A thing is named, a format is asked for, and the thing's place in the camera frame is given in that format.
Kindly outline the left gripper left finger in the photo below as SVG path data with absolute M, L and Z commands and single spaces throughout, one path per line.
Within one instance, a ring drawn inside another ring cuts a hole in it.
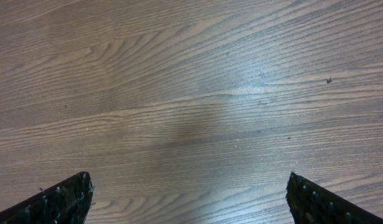
M 79 172 L 0 212 L 0 224 L 84 224 L 94 187 L 90 174 Z

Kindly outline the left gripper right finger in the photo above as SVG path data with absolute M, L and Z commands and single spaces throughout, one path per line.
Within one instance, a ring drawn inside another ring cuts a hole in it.
M 286 190 L 295 224 L 383 224 L 383 218 L 294 172 Z

